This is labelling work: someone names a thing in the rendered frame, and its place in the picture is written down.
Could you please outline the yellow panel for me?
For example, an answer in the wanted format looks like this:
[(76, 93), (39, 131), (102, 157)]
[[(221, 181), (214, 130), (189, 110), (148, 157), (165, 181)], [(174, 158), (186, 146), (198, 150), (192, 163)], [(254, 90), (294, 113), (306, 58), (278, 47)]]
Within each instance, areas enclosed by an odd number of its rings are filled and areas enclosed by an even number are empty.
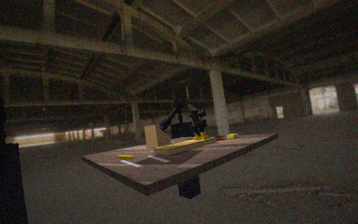
[(154, 148), (154, 153), (169, 155), (169, 154), (174, 154), (176, 152), (183, 152), (197, 147), (205, 146), (214, 142), (216, 142), (216, 138), (195, 139), (195, 140), (193, 139), (185, 142), (179, 142), (176, 144)]

